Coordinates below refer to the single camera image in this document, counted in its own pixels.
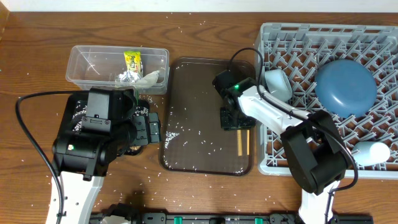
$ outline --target wooden table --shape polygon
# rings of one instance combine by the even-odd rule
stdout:
[[[398,15],[12,12],[0,43],[0,222],[43,223],[47,217],[50,172],[19,127],[14,104],[18,96],[29,93],[77,90],[65,80],[74,45],[165,48],[170,62],[183,56],[230,58],[238,49],[252,46],[263,22],[398,26]],[[252,62],[253,53],[242,53],[238,59]],[[22,105],[28,128],[50,158],[66,99],[44,96]],[[153,99],[162,101],[161,96]],[[154,109],[163,120],[164,107]],[[117,158],[109,166],[93,211],[118,202],[132,203],[142,212],[153,208],[252,215],[299,209],[301,189],[291,177],[261,175],[256,165],[244,177],[167,172],[159,165],[158,147],[148,146],[140,156]],[[333,209],[370,214],[376,223],[395,223],[397,191],[397,181],[360,180],[355,188],[336,194]]]

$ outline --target dish rack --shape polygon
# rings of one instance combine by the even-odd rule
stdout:
[[[322,65],[349,59],[373,73],[377,84],[374,106],[362,117],[332,118],[352,150],[360,141],[384,142],[390,147],[387,162],[359,168],[366,179],[398,179],[398,27],[329,24],[265,23],[255,46],[264,56],[255,56],[256,74],[261,63],[266,70],[283,69],[292,86],[289,104],[310,112],[326,110],[315,94],[315,75]],[[265,175],[291,175],[280,137],[263,124],[257,125],[258,168]],[[347,170],[346,177],[354,172]]]

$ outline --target plastic tray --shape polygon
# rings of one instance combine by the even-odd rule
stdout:
[[[159,79],[155,85],[118,83],[117,88],[134,87],[141,94],[166,94],[169,79],[169,51],[166,49],[77,45],[70,54],[66,79],[82,90],[93,86],[115,89],[115,76],[127,69],[125,51],[141,52],[144,76],[159,70]]]
[[[316,94],[317,68],[341,58],[354,60],[372,71],[377,100],[362,117],[339,118],[331,114],[347,148],[360,141],[380,141],[390,147],[387,162],[359,168],[360,178],[398,179],[398,59],[397,27],[328,24],[265,23],[256,40],[265,70],[281,68],[294,92],[289,104],[301,110],[325,110]],[[291,175],[280,138],[262,124],[257,125],[258,168],[265,175]],[[347,177],[353,177],[348,170]]]
[[[228,62],[184,57],[173,63],[169,105],[163,124],[165,133],[159,151],[159,161],[165,169],[233,176],[242,176],[251,170],[254,132],[241,131],[238,139],[237,131],[224,131],[220,124],[223,99],[212,81],[226,69]],[[237,60],[234,64],[254,78],[254,67],[250,63]]]

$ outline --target blue bowl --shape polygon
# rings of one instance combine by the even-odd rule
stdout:
[[[372,73],[352,60],[335,60],[322,66],[315,81],[320,103],[342,118],[365,115],[376,100]]]

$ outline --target wooden stick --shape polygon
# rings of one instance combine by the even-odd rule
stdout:
[[[248,140],[247,140],[247,142],[248,142],[247,152],[248,152],[248,155],[250,155],[250,130],[248,130],[247,135],[248,135]]]
[[[238,156],[242,156],[242,131],[238,130]]]

